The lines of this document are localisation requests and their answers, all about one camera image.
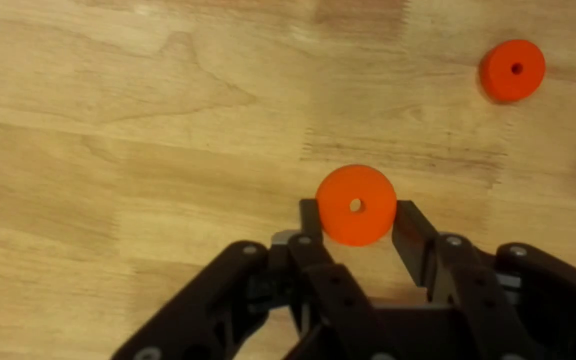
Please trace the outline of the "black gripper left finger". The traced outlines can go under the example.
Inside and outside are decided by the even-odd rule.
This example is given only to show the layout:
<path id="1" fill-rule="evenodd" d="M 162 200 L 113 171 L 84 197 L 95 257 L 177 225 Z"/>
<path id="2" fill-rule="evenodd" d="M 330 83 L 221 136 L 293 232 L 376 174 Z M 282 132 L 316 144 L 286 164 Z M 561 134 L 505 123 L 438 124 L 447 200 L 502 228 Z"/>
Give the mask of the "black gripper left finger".
<path id="1" fill-rule="evenodd" d="M 302 200 L 300 228 L 271 246 L 227 246 L 110 360 L 233 360 L 277 308 L 299 332 L 286 360 L 397 360 L 378 313 L 328 255 L 316 200 Z"/>

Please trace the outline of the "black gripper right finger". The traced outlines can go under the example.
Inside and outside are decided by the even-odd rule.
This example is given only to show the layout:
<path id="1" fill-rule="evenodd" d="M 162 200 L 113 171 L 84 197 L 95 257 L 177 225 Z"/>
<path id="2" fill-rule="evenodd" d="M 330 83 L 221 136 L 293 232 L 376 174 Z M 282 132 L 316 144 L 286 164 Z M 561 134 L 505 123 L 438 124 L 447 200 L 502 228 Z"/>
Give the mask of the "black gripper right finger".
<path id="1" fill-rule="evenodd" d="M 392 244 L 426 292 L 391 313 L 408 360 L 576 360 L 576 266 L 524 243 L 489 255 L 411 200 Z"/>

